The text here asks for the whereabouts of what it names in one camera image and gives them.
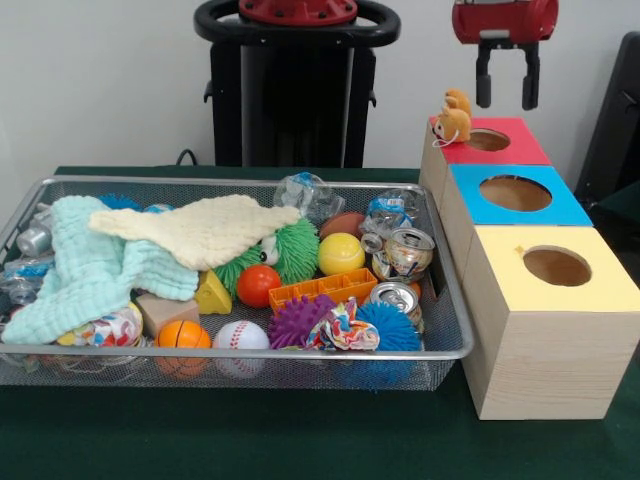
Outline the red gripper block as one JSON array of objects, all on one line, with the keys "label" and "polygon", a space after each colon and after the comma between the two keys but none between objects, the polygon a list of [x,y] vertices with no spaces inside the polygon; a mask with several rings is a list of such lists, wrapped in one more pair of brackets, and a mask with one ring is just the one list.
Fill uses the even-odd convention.
[{"label": "red gripper block", "polygon": [[492,83],[489,62],[494,43],[485,40],[508,40],[524,53],[526,75],[522,86],[522,108],[538,107],[539,41],[548,40],[559,15],[557,0],[534,1],[455,1],[452,26],[462,44],[478,44],[476,59],[476,104],[490,107]]}]

